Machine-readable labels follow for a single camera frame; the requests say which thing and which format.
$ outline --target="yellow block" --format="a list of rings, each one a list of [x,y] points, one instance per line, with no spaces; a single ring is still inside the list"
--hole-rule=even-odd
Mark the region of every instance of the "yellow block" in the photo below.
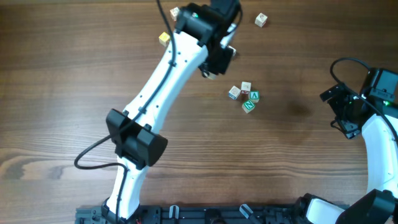
[[[169,44],[170,41],[170,36],[166,33],[163,32],[162,35],[159,36],[159,42],[163,45],[163,46],[167,46],[167,44]]]

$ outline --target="wood grain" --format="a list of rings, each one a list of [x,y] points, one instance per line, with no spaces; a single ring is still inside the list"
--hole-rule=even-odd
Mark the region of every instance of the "wood grain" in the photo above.
[[[329,127],[319,94],[334,85],[338,57],[398,70],[397,3],[243,1],[243,10],[227,74],[195,72],[170,110],[169,145],[141,204],[290,203],[307,192],[355,202],[366,191],[366,148]],[[0,223],[72,223],[77,207],[109,197],[116,170],[77,170],[73,160],[107,134],[108,111],[143,87],[164,30],[150,1],[0,7]],[[336,73],[358,89],[366,71],[346,62]],[[249,114],[228,98],[242,81],[261,93]],[[113,162],[113,150],[107,142],[84,162]]]

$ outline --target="white block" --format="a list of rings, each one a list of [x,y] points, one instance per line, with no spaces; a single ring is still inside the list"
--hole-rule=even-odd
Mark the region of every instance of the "white block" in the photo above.
[[[249,100],[253,103],[258,103],[260,100],[260,93],[258,91],[250,91]]]
[[[175,7],[174,9],[170,10],[170,15],[172,16],[172,19],[174,21],[177,21],[178,12],[180,12],[180,9],[178,7]]]
[[[264,15],[263,13],[260,13],[257,18],[256,21],[254,22],[257,26],[259,27],[263,27],[263,25],[267,22],[267,16]]]
[[[242,108],[244,110],[244,112],[249,113],[250,111],[252,111],[256,106],[254,105],[254,103],[250,100],[247,100],[246,102],[244,102],[242,104]]]
[[[249,94],[249,93],[250,93],[250,87],[251,87],[251,83],[249,83],[249,82],[242,82],[241,93],[243,93],[243,94]]]
[[[236,87],[232,86],[231,90],[228,93],[228,96],[231,97],[233,100],[238,99],[238,96],[241,94],[241,90]]]

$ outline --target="wooden cube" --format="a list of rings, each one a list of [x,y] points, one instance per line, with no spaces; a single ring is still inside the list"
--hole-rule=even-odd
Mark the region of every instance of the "wooden cube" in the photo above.
[[[251,83],[249,83],[249,82],[242,82],[241,93],[243,93],[243,94],[249,94],[249,93],[250,93],[250,87],[251,87]]]
[[[236,87],[232,86],[232,89],[229,91],[228,96],[231,97],[233,100],[238,99],[238,96],[241,94],[241,90]]]
[[[170,42],[170,36],[166,32],[163,32],[163,34],[159,36],[159,42],[167,47],[167,44]]]
[[[172,19],[174,21],[177,21],[177,16],[178,16],[179,12],[180,12],[180,9],[178,7],[175,7],[174,9],[170,10],[170,15],[172,16]]]
[[[246,102],[243,103],[242,108],[244,112],[249,113],[252,111],[256,106],[251,100],[247,100]]]
[[[260,100],[259,92],[258,91],[250,91],[249,100],[251,100],[253,103],[258,103]]]
[[[264,15],[263,13],[260,13],[257,18],[256,21],[254,22],[257,26],[259,27],[263,27],[263,25],[267,22],[267,16]]]

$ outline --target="black clamp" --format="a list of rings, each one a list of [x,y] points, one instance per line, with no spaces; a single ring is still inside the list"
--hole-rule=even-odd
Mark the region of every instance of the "black clamp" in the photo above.
[[[204,78],[208,77],[209,72],[215,75],[225,74],[233,58],[234,50],[226,47],[218,47],[213,51],[212,57],[206,59],[206,62],[199,66],[199,70]]]
[[[352,139],[361,133],[361,120],[363,104],[360,100],[355,100],[348,90],[345,89],[345,84],[337,84],[329,90],[320,95],[323,102],[327,101],[336,117],[330,123],[332,128],[341,131],[346,138]]]
[[[120,158],[129,159],[138,170],[153,166],[165,151],[168,140],[152,133],[152,127],[148,124],[142,127],[125,114],[112,109],[106,117],[109,134],[116,145],[115,153]]]

